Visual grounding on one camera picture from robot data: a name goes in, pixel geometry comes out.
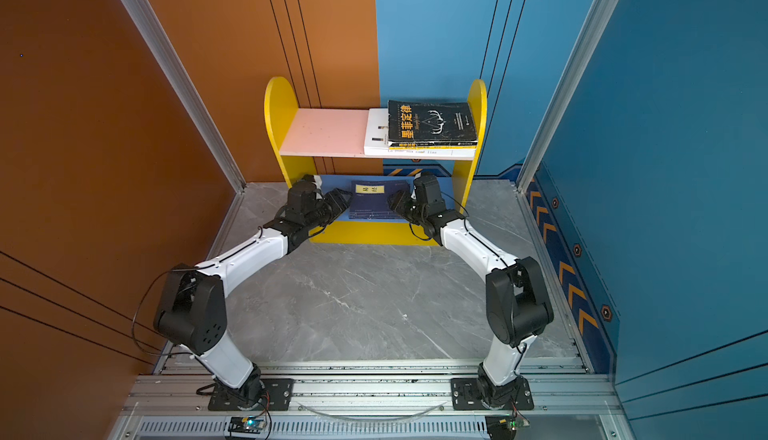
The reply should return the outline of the black book yellow title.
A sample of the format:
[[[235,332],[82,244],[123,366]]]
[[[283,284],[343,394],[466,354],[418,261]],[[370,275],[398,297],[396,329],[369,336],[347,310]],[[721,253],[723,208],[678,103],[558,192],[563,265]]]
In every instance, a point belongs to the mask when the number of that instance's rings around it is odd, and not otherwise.
[[[389,100],[389,142],[478,142],[467,102],[426,104]]]

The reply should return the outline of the navy book rearmost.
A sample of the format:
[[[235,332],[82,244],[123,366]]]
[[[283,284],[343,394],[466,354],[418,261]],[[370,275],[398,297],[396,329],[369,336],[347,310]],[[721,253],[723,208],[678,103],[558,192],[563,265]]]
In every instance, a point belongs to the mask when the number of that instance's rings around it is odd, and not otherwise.
[[[352,182],[352,198],[348,210],[351,220],[396,220],[400,216],[389,205],[389,198],[397,192],[409,191],[410,184],[403,180],[375,180]]]

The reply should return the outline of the white book brown pattern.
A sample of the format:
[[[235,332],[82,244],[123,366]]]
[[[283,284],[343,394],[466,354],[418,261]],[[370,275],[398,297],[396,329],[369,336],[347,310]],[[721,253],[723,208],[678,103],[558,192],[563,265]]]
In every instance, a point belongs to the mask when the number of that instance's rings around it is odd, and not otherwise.
[[[377,158],[411,160],[472,160],[475,148],[409,148],[390,149],[388,143],[388,112],[371,108],[364,136],[364,154]]]

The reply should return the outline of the yellow cartoon cover book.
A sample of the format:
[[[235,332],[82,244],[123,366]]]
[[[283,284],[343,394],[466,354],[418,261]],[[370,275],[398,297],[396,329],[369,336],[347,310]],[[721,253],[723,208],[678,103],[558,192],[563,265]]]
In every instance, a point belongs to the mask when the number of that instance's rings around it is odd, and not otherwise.
[[[428,143],[428,142],[389,142],[389,150],[436,150],[436,149],[475,149],[477,142],[448,142],[448,143]]]

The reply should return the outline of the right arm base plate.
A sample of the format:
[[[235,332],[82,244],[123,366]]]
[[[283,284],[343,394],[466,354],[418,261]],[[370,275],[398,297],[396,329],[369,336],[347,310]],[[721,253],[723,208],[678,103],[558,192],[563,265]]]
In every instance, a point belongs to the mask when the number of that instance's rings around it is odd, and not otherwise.
[[[453,378],[450,384],[455,410],[531,411],[535,408],[529,382],[522,376],[502,386],[476,377]]]

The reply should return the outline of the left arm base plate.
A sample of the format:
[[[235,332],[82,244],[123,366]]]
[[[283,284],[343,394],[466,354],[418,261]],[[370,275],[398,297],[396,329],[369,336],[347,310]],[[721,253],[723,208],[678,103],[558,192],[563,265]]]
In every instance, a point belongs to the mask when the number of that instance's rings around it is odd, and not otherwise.
[[[216,382],[207,408],[209,411],[287,411],[294,385],[292,378],[260,378],[247,381],[239,389]]]

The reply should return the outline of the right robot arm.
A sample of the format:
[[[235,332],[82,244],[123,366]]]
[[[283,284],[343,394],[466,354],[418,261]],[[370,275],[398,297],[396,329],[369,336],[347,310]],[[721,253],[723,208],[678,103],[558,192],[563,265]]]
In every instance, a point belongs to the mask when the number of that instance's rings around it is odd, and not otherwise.
[[[479,233],[469,212],[441,190],[431,173],[418,176],[410,190],[388,197],[389,208],[427,240],[458,255],[485,285],[485,313],[493,340],[478,368],[480,399],[488,409],[534,408],[528,380],[520,373],[524,357],[554,320],[554,308],[538,261],[519,258]]]

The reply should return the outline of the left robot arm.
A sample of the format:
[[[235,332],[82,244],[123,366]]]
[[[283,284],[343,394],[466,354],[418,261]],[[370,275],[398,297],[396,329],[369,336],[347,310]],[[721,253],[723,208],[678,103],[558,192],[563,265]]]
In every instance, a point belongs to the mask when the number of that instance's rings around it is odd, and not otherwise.
[[[261,370],[234,339],[230,297],[261,270],[324,232],[350,208],[352,197],[343,188],[325,191],[318,175],[295,182],[284,204],[252,236],[208,260],[167,271],[154,330],[200,363],[215,386],[256,403],[265,390]]]

